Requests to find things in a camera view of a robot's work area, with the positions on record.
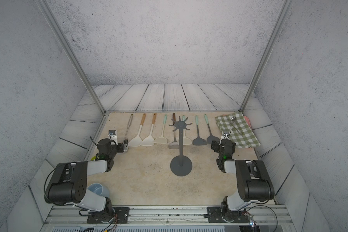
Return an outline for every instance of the wooden handle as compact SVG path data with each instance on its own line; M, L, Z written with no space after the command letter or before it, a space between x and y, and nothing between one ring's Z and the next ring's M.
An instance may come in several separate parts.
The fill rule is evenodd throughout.
M143 116L142 116L142 121L141 121L141 125L143 125L144 123L144 119L146 118L146 114L144 113Z
M152 124L155 124L156 121L156 113L153 114Z

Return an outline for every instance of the metal frame pole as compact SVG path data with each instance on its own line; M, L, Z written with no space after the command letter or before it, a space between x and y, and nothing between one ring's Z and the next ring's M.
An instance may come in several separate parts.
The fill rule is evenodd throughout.
M292 3L293 3L293 0L285 0L285 2L283 3L280 15L277 18L277 22L276 22L276 24L272 30L272 33L269 37L269 40L268 40L267 46L264 50L264 53L262 55L262 58L260 59L259 65L256 68L256 71L254 73L253 78L251 79L249 89L247 90L246 96L242 102L242 105L240 108L240 112L242 112L242 113L244 112L246 105L247 105L247 102L249 101L249 99L250 99L250 97L251 97L251 95L256 87L256 84L259 81L259 78L262 74L263 68L268 61L269 55L272 52L273 45L275 44L275 42L276 42L276 40L281 32L283 23L285 22L285 19L291 10Z
M75 68L76 72L78 73L80 79L83 81L86 89L92 96L92 99L97 104L99 110L104 115L106 113L106 110L104 109L101 101L99 100L97 94L94 92L93 87L91 86L88 78L86 77L86 74L84 70L81 68L81 65L76 58L75 54L73 53L70 44L65 38L65 35L61 31L53 13L51 12L51 9L49 5L47 4L46 0L35 0L37 3L37 6L40 8L41 12L43 13L46 21L48 22L49 26L53 30L54 34L56 35L57 39L59 40L60 44L62 45L63 49L65 50L66 55L70 59L73 67Z

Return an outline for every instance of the vent grille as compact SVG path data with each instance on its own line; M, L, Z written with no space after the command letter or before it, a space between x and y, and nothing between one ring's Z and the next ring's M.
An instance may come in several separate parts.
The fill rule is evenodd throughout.
M52 232L82 232L92 226L55 226ZM96 226L88 232L102 232L105 227ZM224 232L224 226L121 226L115 232Z

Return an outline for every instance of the table surface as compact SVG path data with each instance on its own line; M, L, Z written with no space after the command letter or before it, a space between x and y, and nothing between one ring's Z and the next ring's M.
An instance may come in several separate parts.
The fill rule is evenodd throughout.
M118 141L124 138L126 125L131 113L110 113L99 138L108 138L108 130L117 130ZM174 139L172 113L157 113L153 137L161 135L164 115L168 115L164 136L168 142ZM214 136L220 137L215 117L230 112L185 113L190 131L186 136L191 140L197 137L195 115L199 117L200 137L206 139L209 129L204 119L209 118L209 125ZM134 113L132 124L128 131L128 139L136 136L143 113ZM149 135L153 113L147 113L142 127L141 138ZM91 156L96 155L95 148ZM179 150L168 149L167 144L154 144L150 147L130 147L129 151L118 153L114 158L111 171L88 176L88 185L102 183L110 190L113 205L218 205L224 197L237 191L236 175L222 173L216 164L218 154L210 149L210 144L204 146L186 145L183 154L189 157L193 167L189 175L178 177L170 170L172 158L179 155ZM236 149L234 159L257 159L254 149Z

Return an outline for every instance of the mint green handle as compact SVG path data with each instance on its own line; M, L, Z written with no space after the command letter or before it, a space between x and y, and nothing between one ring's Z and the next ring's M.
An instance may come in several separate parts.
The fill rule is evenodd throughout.
M206 124L209 124L209 121L207 120L206 114L204 114L204 117L205 117Z

